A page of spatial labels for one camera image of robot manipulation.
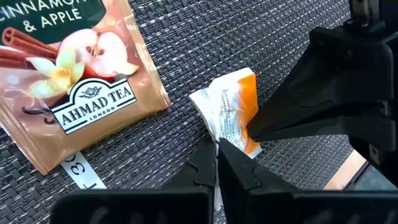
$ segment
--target white tape with numbers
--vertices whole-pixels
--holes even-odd
[[[63,161],[61,166],[66,170],[79,188],[106,189],[104,183],[80,152]]]

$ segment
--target woven placemat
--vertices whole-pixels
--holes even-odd
[[[250,67],[261,104],[305,50],[308,31],[349,16],[345,0],[138,0],[131,7],[173,106],[83,151],[109,189],[161,187],[179,170],[207,135],[190,93]],[[257,161],[302,189],[322,189],[352,151],[344,136],[263,146]],[[61,167],[40,175],[4,131],[0,155],[1,223],[47,223],[55,201],[78,189]],[[224,223],[223,212],[215,219]]]

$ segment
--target apple illustration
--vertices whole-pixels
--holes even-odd
[[[86,65],[83,79],[95,77],[113,82],[116,75],[132,75],[138,69],[127,61],[126,46],[113,32],[78,30],[61,42],[58,51],[69,47],[76,51],[76,62]]]

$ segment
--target vanilla flower illustration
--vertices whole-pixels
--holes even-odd
[[[84,62],[76,63],[76,52],[73,48],[60,51],[55,65],[46,58],[29,57],[26,60],[48,77],[29,86],[29,95],[34,98],[48,98],[65,91],[69,94],[85,70]]]

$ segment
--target tea bag packet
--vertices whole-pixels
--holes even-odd
[[[127,0],[0,3],[0,123],[46,174],[171,105]]]
[[[208,88],[192,93],[189,98],[215,143],[220,138],[225,138],[250,158],[262,151],[260,144],[249,137],[246,129],[258,111],[256,74],[250,68],[216,78]],[[222,204],[217,184],[215,208],[221,209]]]

